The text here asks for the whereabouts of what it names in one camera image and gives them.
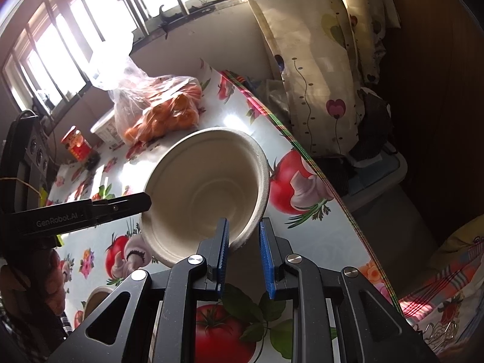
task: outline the floral tablecloth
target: floral tablecloth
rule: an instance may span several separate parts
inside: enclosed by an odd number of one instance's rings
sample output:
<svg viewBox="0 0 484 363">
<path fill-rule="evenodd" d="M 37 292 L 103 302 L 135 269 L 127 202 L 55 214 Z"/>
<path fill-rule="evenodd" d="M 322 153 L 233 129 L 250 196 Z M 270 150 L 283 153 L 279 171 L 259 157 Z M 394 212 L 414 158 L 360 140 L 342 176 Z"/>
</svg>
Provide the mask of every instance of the floral tablecloth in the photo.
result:
<svg viewBox="0 0 484 363">
<path fill-rule="evenodd" d="M 272 166 L 265 216 L 270 217 L 275 234 L 288 239 L 294 252 L 320 267 L 337 271 L 345 266 L 359 268 L 399 310 L 394 293 L 352 216 L 285 127 L 229 73 L 221 74 L 201 62 L 197 77 L 203 88 L 198 128 L 221 126 L 248 133 L 261 145 Z M 160 158 L 191 132 L 172 132 L 154 143 L 131 148 L 102 145 L 98 149 L 101 160 L 92 172 L 78 163 L 62 165 L 48 204 L 143 191 Z M 82 321 L 85 301 L 96 287 L 114 288 L 140 267 L 150 273 L 166 269 L 144 242 L 139 222 L 137 215 L 63 235 L 64 247 L 58 252 L 66 280 L 66 314 L 73 327 Z M 230 256 L 227 282 L 231 293 L 222 303 L 199 305 L 197 321 L 206 324 L 197 325 L 200 329 L 195 361 L 290 360 L 291 304 L 267 299 L 256 234 Z M 220 321 L 231 328 L 229 333 Z"/>
</svg>

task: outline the metal pivot bolt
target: metal pivot bolt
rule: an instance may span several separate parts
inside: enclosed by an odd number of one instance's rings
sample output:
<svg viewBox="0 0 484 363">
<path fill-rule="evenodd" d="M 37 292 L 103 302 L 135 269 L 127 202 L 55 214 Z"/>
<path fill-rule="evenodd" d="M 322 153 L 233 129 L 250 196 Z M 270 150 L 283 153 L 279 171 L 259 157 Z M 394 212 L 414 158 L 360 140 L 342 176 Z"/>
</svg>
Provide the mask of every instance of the metal pivot bolt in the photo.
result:
<svg viewBox="0 0 484 363">
<path fill-rule="evenodd" d="M 135 281 L 144 280 L 146 277 L 146 271 L 142 269 L 135 270 L 131 273 L 131 278 Z"/>
<path fill-rule="evenodd" d="M 188 257 L 188 263 L 190 265 L 198 265 L 199 263 L 203 262 L 203 257 L 201 255 L 198 255 L 197 253 L 195 255 L 191 255 Z"/>
<path fill-rule="evenodd" d="M 289 263 L 294 264 L 301 263 L 303 261 L 303 257 L 296 253 L 289 254 L 286 259 Z"/>
<path fill-rule="evenodd" d="M 353 268 L 351 266 L 348 266 L 347 268 L 345 268 L 343 270 L 343 273 L 345 274 L 345 276 L 349 277 L 349 278 L 355 278 L 358 276 L 358 269 L 357 268 Z"/>
</svg>

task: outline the wall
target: wall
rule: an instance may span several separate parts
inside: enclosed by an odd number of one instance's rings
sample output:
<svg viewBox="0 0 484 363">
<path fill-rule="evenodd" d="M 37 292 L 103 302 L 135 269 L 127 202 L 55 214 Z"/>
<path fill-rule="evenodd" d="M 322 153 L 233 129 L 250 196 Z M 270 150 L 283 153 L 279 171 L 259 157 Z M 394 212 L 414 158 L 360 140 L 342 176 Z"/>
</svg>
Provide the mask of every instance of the wall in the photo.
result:
<svg viewBox="0 0 484 363">
<path fill-rule="evenodd" d="M 195 75 L 200 58 L 217 70 L 232 70 L 257 79 L 272 78 L 265 39 L 248 3 L 210 13 L 159 37 L 132 54 L 150 76 Z M 59 139 L 76 125 L 89 141 L 90 128 L 113 103 L 105 91 L 91 88 L 66 114 L 54 133 Z M 57 149 L 66 156 L 65 149 Z"/>
<path fill-rule="evenodd" d="M 437 243 L 484 212 L 484 35 L 459 0 L 394 0 L 378 93 L 408 161 L 404 189 Z"/>
</svg>

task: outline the plastic bag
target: plastic bag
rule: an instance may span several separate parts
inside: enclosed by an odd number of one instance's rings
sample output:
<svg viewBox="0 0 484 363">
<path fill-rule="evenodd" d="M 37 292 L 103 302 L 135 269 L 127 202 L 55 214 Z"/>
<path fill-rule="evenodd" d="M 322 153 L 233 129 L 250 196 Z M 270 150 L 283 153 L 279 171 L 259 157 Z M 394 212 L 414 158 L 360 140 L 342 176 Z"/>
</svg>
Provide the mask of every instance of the plastic bag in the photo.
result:
<svg viewBox="0 0 484 363">
<path fill-rule="evenodd" d="M 149 77 L 126 55 L 131 50 L 125 44 L 129 39 L 103 42 L 90 61 L 93 85 L 107 90 L 114 101 L 119 136 L 132 146 L 197 126 L 197 105 L 202 97 L 198 80 L 173 75 Z"/>
</svg>

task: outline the white wall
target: white wall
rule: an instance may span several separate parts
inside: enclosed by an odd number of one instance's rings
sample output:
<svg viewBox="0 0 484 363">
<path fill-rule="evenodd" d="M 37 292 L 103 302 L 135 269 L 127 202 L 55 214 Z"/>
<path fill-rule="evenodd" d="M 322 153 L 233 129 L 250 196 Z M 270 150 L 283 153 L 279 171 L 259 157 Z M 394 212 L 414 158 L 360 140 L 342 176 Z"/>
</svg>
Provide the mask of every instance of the white wall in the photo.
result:
<svg viewBox="0 0 484 363">
<path fill-rule="evenodd" d="M 159 37 L 131 57 L 150 76 L 194 76 L 202 58 L 217 70 L 232 70 L 257 79 L 272 78 L 265 46 L 249 4 L 242 3 L 180 26 L 168 34 L 168 39 Z M 105 91 L 89 89 L 55 129 L 58 153 L 66 156 L 59 140 L 73 125 L 94 143 L 97 137 L 90 134 L 90 128 L 112 106 Z"/>
</svg>

